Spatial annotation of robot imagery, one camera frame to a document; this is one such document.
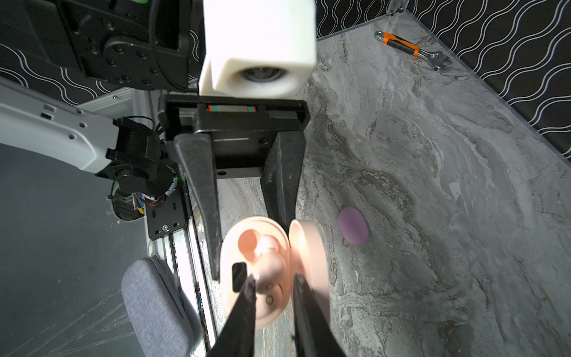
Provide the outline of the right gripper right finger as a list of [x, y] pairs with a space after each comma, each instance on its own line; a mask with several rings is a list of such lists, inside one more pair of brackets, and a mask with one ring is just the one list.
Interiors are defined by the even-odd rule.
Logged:
[[297, 356], [345, 357], [306, 278], [296, 273], [293, 281], [293, 340]]

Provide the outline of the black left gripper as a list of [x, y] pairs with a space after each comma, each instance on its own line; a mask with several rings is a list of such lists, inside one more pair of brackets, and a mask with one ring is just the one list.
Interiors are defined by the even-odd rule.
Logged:
[[296, 219], [309, 123], [305, 101], [167, 94], [159, 121], [193, 192], [205, 228], [211, 277], [220, 277], [222, 229], [217, 179], [257, 177], [270, 219]]

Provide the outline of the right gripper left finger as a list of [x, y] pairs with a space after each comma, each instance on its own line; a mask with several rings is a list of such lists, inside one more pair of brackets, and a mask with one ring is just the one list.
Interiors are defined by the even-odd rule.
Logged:
[[208, 357], [253, 356], [256, 330], [256, 284], [250, 275]]

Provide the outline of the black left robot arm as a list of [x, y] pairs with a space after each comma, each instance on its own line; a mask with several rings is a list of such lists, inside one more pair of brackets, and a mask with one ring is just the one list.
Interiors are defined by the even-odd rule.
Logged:
[[[186, 179], [219, 278], [219, 179], [258, 176], [268, 216], [287, 230], [309, 121], [293, 95], [317, 65], [313, 1], [3, 1], [1, 142], [73, 165], [162, 203]], [[74, 82], [159, 91], [157, 122], [81, 108]]]

